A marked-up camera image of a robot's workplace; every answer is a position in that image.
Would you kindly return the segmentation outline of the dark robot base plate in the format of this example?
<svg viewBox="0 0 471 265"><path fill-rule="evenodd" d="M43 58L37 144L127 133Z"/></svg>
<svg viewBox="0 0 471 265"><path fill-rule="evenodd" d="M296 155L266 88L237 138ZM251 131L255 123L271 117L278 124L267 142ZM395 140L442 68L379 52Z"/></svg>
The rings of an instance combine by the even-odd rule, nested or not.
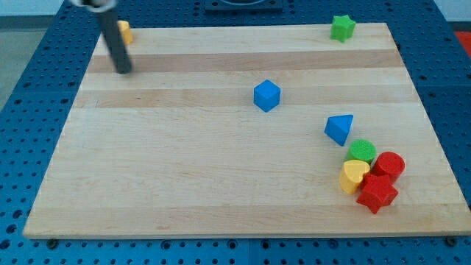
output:
<svg viewBox="0 0 471 265"><path fill-rule="evenodd" d="M204 0L206 11L266 11L283 9L283 0Z"/></svg>

